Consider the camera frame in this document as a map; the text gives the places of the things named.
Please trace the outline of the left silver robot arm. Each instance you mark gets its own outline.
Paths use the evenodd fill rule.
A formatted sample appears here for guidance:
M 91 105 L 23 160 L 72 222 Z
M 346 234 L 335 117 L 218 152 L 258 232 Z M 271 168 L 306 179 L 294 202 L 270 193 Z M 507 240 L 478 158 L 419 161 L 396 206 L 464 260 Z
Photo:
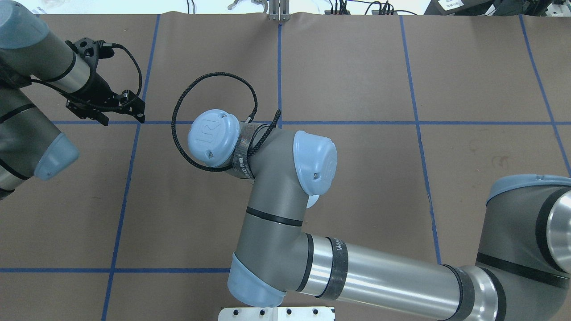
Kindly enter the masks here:
M 44 20 L 14 0 L 0 3 L 0 193 L 6 199 L 31 177 L 49 180 L 79 150 L 22 92 L 34 83 L 55 90 L 80 119 L 109 123 L 107 112 L 145 122 L 141 86 L 114 93 L 98 74 L 101 59 L 124 45 L 91 38 L 64 41 Z

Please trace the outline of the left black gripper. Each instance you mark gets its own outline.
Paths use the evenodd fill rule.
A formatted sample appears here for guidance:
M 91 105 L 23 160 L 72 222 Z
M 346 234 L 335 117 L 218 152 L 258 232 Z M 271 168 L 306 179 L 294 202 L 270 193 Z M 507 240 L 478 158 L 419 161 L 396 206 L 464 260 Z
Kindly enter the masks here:
M 92 69 L 87 82 L 80 89 L 80 103 L 68 100 L 65 107 L 78 118 L 95 120 L 103 126 L 108 126 L 109 118 L 99 110 L 112 110 L 120 115 L 130 115 L 139 123 L 145 122 L 145 101 L 131 90 L 114 93 Z

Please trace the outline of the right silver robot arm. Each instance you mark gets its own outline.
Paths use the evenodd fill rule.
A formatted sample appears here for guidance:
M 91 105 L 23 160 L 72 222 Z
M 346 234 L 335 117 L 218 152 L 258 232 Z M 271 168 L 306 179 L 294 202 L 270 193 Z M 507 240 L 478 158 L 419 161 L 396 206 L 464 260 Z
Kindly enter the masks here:
M 330 138 L 240 122 L 214 109 L 188 147 L 204 170 L 253 181 L 227 282 L 252 307 L 288 291 L 439 321 L 547 321 L 570 288 L 570 179 L 522 174 L 491 188 L 473 266 L 420 262 L 302 231 L 334 179 Z

